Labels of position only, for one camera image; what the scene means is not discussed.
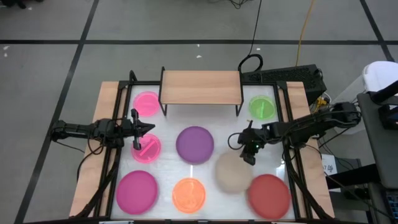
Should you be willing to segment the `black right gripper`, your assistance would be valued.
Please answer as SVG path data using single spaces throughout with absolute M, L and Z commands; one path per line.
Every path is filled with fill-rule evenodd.
M 238 144 L 240 145 L 239 148 L 242 148 L 246 145 L 248 152 L 258 152 L 265 146 L 265 140 L 263 138 L 264 132 L 262 129 L 253 128 L 252 124 L 253 120 L 250 120 L 246 130 L 243 130 L 239 133 Z

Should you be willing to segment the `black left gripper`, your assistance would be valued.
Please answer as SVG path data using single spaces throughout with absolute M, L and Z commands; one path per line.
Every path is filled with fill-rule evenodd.
M 124 137 L 143 137 L 150 130 L 155 128 L 154 124 L 143 123 L 139 120 L 139 113 L 136 109 L 131 110 L 131 118 L 122 119 L 122 134 Z

